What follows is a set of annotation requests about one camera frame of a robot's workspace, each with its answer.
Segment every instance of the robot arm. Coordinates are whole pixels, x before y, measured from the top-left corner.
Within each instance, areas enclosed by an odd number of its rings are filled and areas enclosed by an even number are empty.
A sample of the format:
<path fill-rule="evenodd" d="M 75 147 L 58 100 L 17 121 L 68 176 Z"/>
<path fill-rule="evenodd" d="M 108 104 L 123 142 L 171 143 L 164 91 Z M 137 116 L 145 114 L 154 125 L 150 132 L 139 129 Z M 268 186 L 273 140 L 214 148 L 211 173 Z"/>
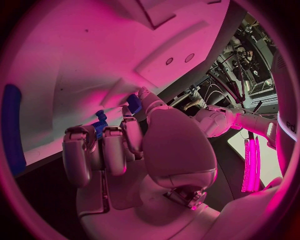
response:
<path fill-rule="evenodd" d="M 229 109 L 208 105 L 193 117 L 199 128 L 208 138 L 218 137 L 229 128 L 244 128 L 267 139 L 270 148 L 276 148 L 277 120 L 255 114 L 245 113 L 242 109 Z"/>

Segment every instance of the curved white surface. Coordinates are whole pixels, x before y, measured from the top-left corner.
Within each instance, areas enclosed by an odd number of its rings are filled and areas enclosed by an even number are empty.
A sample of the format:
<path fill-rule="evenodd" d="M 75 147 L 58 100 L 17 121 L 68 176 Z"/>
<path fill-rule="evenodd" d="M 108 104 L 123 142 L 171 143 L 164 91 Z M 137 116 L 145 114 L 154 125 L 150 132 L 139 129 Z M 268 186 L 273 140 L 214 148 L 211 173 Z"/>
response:
<path fill-rule="evenodd" d="M 121 108 L 117 107 L 139 87 L 158 94 L 205 60 L 229 0 L 188 4 L 176 9 L 176 17 L 155 30 L 132 19 L 118 1 L 46 4 L 39 3 L 25 16 L 1 63 L 4 81 L 22 92 L 20 129 L 27 164 L 61 151 L 65 129 L 96 122 L 95 113 L 100 109 L 105 109 L 110 125 L 118 125 Z M 193 28 L 199 23 L 203 23 L 201 27 Z M 191 37 L 194 41 L 196 36 L 201 51 L 195 44 L 176 43 L 176 36 L 181 36 L 181 41 Z M 161 46 L 167 46 L 166 57 L 189 52 L 198 56 L 188 65 L 177 60 L 166 68 Z M 143 73 L 151 70 L 153 74 L 141 76 L 138 66 Z M 168 71 L 171 77 L 157 78 L 160 73 L 167 76 Z M 32 149 L 39 154 L 26 153 Z"/>

